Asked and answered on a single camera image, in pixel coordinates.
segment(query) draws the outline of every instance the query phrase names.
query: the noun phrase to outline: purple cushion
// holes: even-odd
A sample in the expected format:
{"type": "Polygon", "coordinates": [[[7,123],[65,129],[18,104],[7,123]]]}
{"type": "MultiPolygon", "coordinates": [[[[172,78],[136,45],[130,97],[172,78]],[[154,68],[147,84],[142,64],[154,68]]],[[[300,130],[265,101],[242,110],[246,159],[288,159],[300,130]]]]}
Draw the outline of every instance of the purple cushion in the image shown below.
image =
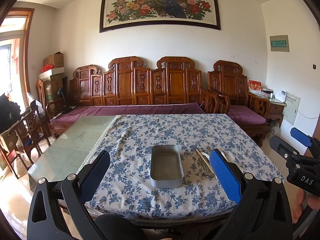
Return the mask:
{"type": "Polygon", "coordinates": [[[237,125],[264,124],[266,119],[246,106],[230,106],[228,116],[237,125]]]}
{"type": "Polygon", "coordinates": [[[181,105],[145,106],[82,106],[62,114],[50,123],[74,124],[82,116],[102,116],[117,114],[205,114],[198,103],[181,105]]]}

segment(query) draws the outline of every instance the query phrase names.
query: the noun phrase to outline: metal tray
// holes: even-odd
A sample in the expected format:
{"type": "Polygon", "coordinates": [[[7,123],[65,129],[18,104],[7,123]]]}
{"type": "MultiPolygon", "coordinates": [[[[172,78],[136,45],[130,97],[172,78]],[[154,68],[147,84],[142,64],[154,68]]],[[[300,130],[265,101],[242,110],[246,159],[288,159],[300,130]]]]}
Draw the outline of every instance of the metal tray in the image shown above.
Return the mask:
{"type": "Polygon", "coordinates": [[[150,180],[155,188],[175,188],[182,185],[183,169],[176,145],[152,147],[150,180]]]}

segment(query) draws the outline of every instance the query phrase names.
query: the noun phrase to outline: human hand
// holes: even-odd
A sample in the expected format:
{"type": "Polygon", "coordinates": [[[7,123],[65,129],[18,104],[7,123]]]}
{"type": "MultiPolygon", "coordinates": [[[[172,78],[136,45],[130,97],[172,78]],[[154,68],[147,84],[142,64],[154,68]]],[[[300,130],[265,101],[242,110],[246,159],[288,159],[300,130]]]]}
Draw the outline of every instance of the human hand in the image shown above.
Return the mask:
{"type": "MultiPolygon", "coordinates": [[[[303,189],[299,188],[297,191],[297,199],[294,202],[293,208],[291,210],[292,222],[295,224],[298,222],[299,217],[302,215],[303,207],[301,206],[306,198],[306,194],[303,189]]],[[[320,209],[320,197],[311,196],[308,199],[308,206],[313,210],[320,209]]]]}

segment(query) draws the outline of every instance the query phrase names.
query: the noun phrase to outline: table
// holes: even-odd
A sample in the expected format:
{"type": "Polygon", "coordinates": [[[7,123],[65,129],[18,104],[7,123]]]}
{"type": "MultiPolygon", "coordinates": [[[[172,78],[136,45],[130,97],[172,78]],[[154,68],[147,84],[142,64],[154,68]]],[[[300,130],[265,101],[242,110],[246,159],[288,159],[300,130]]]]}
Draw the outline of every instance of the table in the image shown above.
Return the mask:
{"type": "Polygon", "coordinates": [[[42,177],[49,182],[76,173],[113,116],[83,116],[64,132],[28,170],[30,189],[42,177]]]}
{"type": "Polygon", "coordinates": [[[279,101],[276,98],[265,97],[265,96],[263,96],[261,94],[257,94],[257,93],[254,93],[254,94],[260,98],[268,99],[270,101],[270,111],[269,111],[269,114],[266,119],[267,119],[267,121],[270,121],[270,120],[277,121],[279,124],[279,127],[280,127],[282,120],[283,120],[283,113],[282,112],[283,112],[284,107],[287,106],[287,104],[279,101]]]}
{"type": "Polygon", "coordinates": [[[214,148],[234,159],[257,179],[272,180],[281,173],[254,141],[225,114],[122,115],[83,165],[101,150],[110,154],[110,167],[97,192],[85,204],[92,216],[120,214],[146,225],[178,220],[214,218],[235,206],[217,179],[204,177],[196,148],[214,148]],[[180,149],[183,185],[155,189],[150,183],[153,145],[174,144],[180,149]]]}

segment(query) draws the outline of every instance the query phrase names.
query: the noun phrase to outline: peacock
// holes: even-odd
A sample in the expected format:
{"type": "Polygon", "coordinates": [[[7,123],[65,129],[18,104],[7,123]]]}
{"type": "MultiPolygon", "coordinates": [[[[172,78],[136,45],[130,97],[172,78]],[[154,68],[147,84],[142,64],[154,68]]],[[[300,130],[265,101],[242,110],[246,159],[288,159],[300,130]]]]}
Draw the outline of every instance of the peacock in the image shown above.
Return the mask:
{"type": "Polygon", "coordinates": [[[176,0],[152,0],[152,2],[156,5],[155,10],[159,8],[175,18],[187,18],[183,8],[177,4],[176,0]]]}

